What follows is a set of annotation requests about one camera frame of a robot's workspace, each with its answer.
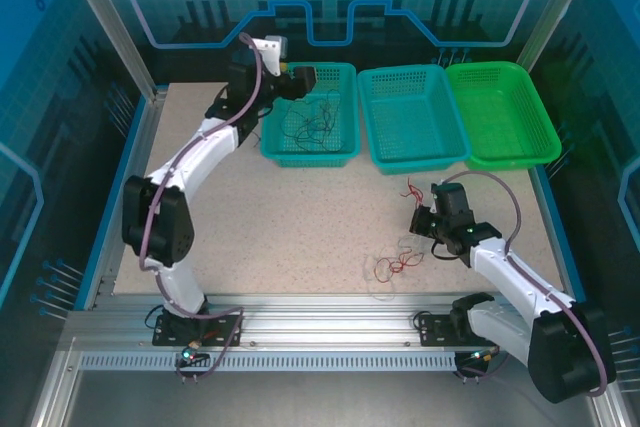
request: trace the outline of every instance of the teal basket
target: teal basket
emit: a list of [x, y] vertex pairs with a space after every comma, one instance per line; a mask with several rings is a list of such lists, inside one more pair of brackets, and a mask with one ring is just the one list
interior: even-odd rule
[[356, 69], [334, 62], [316, 68], [317, 83], [300, 100], [277, 99], [262, 124], [262, 155], [281, 167], [343, 167], [360, 153]]
[[442, 67], [365, 70], [358, 87], [371, 158], [383, 174], [441, 170], [471, 155]]

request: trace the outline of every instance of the red wire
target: red wire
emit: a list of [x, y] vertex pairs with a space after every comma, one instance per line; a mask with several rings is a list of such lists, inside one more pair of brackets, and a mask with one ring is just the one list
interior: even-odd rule
[[[424, 259], [424, 253], [416, 253], [412, 254], [412, 250], [409, 249], [407, 251], [401, 252], [397, 258], [393, 257], [382, 257], [378, 260], [375, 267], [373, 268], [373, 275], [375, 275], [376, 280], [381, 284], [386, 284], [391, 280], [393, 274], [399, 274], [404, 270], [405, 267], [415, 267]], [[390, 275], [386, 279], [381, 279], [378, 276], [378, 266], [380, 262], [387, 262], [387, 269], [389, 269]]]
[[422, 199], [424, 198], [424, 194], [422, 191], [417, 188], [415, 185], [411, 184], [411, 177], [407, 177], [407, 187], [409, 187], [408, 194], [400, 194], [402, 197], [409, 197], [413, 195], [416, 199], [416, 209], [422, 205]]

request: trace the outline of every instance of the green basket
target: green basket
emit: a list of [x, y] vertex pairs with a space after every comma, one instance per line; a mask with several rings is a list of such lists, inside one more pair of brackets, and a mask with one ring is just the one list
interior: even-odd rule
[[526, 70], [511, 62], [446, 69], [471, 140], [471, 169], [528, 169], [557, 159], [560, 139]]
[[282, 98], [262, 124], [262, 155], [280, 167], [343, 167], [360, 152], [356, 69], [335, 62], [290, 63], [316, 68], [303, 99]]

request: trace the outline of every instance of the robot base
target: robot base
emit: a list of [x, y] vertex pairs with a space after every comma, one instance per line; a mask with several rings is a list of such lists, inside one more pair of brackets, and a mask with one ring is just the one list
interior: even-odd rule
[[[184, 347], [194, 340], [199, 340], [203, 347], [222, 347], [237, 319], [237, 315], [226, 315], [212, 320], [188, 319], [163, 308], [162, 314], [156, 319], [151, 343], [157, 347]], [[240, 345], [241, 331], [242, 324], [233, 336], [230, 346]]]

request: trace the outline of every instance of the enclosure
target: enclosure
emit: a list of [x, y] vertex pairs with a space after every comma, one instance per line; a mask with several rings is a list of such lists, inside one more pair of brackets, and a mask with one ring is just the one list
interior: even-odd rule
[[[636, 425], [640, 0], [0, 7], [3, 425]], [[209, 302], [242, 305], [246, 317], [220, 372], [183, 387], [171, 374], [180, 349], [153, 346], [145, 327], [162, 298], [123, 243], [122, 189], [193, 134], [229, 80], [241, 32], [286, 37], [291, 68], [351, 64], [348, 83], [318, 94], [335, 112], [355, 105], [339, 114], [351, 137], [323, 144], [323, 155], [345, 154], [338, 168], [287, 164], [265, 136], [286, 115], [268, 116], [205, 181], [192, 207], [196, 277]], [[560, 140], [551, 162], [497, 173], [522, 204], [518, 255], [606, 314], [618, 380], [602, 397], [552, 405], [515, 361], [495, 382], [463, 385], [450, 367], [469, 349], [422, 347], [413, 315], [448, 313], [482, 291], [506, 305], [501, 293], [462, 263], [430, 256], [389, 282], [367, 270], [408, 234], [407, 183], [428, 193], [462, 171], [465, 148], [477, 144], [451, 134], [446, 162], [394, 171], [385, 155], [395, 144], [370, 140], [390, 121], [380, 111], [367, 117], [356, 72], [418, 64], [453, 72], [488, 61], [530, 73]], [[437, 120], [450, 130], [456, 122]], [[413, 124], [398, 135], [414, 135]], [[464, 182], [477, 218], [513, 228], [499, 187]]]

